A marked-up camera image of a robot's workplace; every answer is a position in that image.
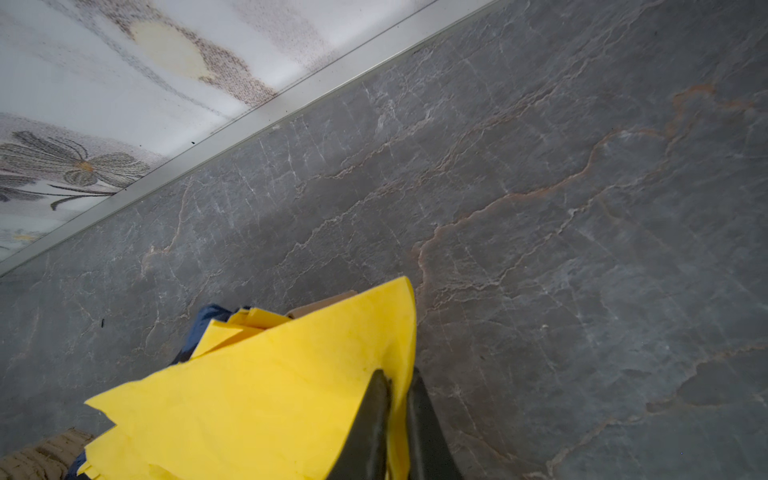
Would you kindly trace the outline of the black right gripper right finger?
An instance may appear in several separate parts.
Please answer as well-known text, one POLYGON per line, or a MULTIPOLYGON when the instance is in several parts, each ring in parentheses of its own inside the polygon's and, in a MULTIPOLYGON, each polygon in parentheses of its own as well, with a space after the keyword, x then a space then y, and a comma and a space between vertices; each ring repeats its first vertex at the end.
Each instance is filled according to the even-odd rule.
POLYGON ((406 426, 412 480, 462 480, 423 377, 414 369, 407 394, 406 426))

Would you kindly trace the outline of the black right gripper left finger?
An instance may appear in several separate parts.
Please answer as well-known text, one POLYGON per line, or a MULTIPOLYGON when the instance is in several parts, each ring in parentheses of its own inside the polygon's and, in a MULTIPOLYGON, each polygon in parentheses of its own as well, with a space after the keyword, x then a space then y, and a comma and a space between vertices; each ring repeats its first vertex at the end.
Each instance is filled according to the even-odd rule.
POLYGON ((384 372, 381 369, 374 371, 327 480, 386 478, 390 389, 390 382, 384 372))

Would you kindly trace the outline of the single yellow paper napkin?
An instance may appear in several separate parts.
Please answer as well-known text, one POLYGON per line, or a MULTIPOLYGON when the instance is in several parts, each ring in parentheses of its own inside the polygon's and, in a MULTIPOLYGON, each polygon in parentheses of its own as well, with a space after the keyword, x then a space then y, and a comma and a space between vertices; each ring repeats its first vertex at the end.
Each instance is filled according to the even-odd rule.
POLYGON ((323 479, 371 375, 392 387, 390 476, 410 467, 405 398, 416 307, 398 278, 89 400, 112 428, 86 448, 93 479, 323 479))

